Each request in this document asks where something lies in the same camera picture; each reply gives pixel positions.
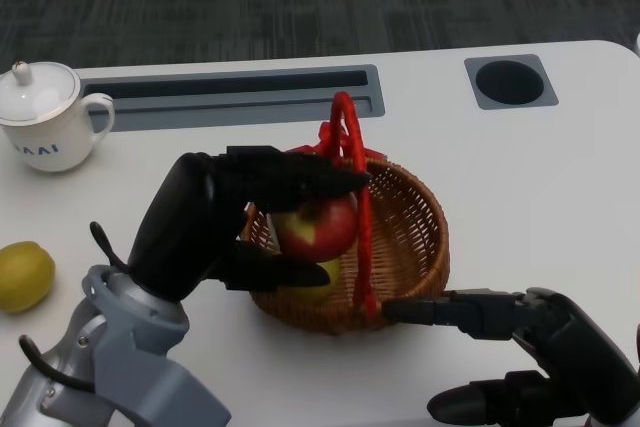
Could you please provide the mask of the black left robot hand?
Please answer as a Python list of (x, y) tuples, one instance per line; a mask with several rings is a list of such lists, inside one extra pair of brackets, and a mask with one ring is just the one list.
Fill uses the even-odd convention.
[(239, 240), (248, 221), (246, 207), (293, 212), (309, 201), (356, 192), (369, 179), (317, 155), (272, 146), (230, 147), (216, 156), (185, 153), (142, 220), (128, 273), (148, 293), (174, 303), (206, 279), (229, 290), (257, 292), (324, 286), (330, 277), (318, 263)]

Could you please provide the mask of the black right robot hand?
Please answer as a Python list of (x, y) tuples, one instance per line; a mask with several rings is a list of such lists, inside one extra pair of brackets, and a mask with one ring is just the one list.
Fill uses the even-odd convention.
[(453, 326), (476, 340), (515, 341), (537, 370), (470, 382), (434, 396), (431, 417), (452, 426), (551, 426), (583, 416), (589, 426), (639, 423), (639, 372), (570, 298), (525, 292), (449, 291), (382, 305), (392, 322)]

